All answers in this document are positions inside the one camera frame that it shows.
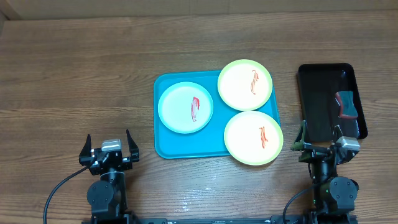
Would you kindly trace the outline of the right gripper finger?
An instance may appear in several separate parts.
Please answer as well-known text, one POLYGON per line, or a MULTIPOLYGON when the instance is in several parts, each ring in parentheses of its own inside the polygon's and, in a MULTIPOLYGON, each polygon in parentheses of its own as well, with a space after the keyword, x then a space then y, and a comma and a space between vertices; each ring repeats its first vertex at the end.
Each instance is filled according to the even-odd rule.
POLYGON ((340 125, 338 124, 338 125, 334 126, 334 128, 333 128, 333 139, 332 139, 333 143, 338 142, 339 138, 342 137, 342 136, 343 136, 343 133, 342 133, 340 125))
POLYGON ((306 142, 307 137, 307 121, 303 120, 300 125, 300 131, 296 140, 294 141, 294 146, 304 146, 308 143, 306 142))

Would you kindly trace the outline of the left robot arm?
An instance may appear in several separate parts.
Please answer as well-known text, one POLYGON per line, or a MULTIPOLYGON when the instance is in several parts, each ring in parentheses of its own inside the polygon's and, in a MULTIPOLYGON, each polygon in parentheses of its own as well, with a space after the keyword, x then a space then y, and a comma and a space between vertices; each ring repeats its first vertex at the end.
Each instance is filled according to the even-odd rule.
POLYGON ((129 156, 122 155, 121 140, 103 141, 101 147, 92 148, 91 137, 79 155, 79 163, 87 167, 92 175, 99 175, 87 191, 91 205, 91 223, 139 223, 139 219, 128 210, 125 171, 139 161, 139 148, 126 131, 129 156))

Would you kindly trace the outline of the light blue plate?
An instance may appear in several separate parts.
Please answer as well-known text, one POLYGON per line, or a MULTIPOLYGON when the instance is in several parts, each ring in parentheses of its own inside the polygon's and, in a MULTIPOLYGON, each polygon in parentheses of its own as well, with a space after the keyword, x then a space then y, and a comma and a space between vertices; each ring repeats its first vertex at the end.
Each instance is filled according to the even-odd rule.
POLYGON ((213 99, 201 85, 179 82, 161 94, 158 114, 161 122, 171 131, 195 133, 209 123, 213 114, 213 99))

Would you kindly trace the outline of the red and green sponge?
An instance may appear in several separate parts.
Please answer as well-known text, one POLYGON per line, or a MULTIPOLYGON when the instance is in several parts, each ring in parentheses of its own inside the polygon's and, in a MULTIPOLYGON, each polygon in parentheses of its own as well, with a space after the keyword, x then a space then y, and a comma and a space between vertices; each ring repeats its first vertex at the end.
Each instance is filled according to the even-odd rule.
POLYGON ((352 91, 339 91, 335 93, 335 99, 339 105, 339 117, 342 119, 356 119, 358 112, 354 105, 354 93, 352 91))

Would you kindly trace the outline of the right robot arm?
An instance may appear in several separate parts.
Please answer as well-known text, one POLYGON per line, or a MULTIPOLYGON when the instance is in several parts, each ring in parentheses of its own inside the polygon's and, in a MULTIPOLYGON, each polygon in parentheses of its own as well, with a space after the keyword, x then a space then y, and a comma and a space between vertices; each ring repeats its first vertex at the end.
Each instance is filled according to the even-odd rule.
POLYGON ((307 122, 301 122, 299 134, 291 150, 300 151, 299 162, 308 164, 312 186, 294 195, 284 207, 284 223, 357 223, 354 210, 359 184, 337 174, 337 166, 352 160, 359 152, 356 138, 343 136, 340 126, 334 127, 335 140, 329 147, 314 146, 309 142, 307 122), (300 218, 287 218, 289 205, 307 192, 313 193, 314 208, 306 211, 300 218))

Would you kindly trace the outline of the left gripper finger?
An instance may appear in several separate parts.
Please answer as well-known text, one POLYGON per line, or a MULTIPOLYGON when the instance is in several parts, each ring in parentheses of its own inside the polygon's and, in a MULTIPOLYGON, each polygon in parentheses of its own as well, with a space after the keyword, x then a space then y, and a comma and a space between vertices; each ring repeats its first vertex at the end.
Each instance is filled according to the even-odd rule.
POLYGON ((91 157, 91 135, 86 137, 85 144, 80 152, 79 158, 91 157))
POLYGON ((126 136, 127 136, 127 143, 131 157, 139 157, 139 148, 137 144, 134 142, 133 138, 131 137, 131 134, 128 129, 126 130, 126 136))

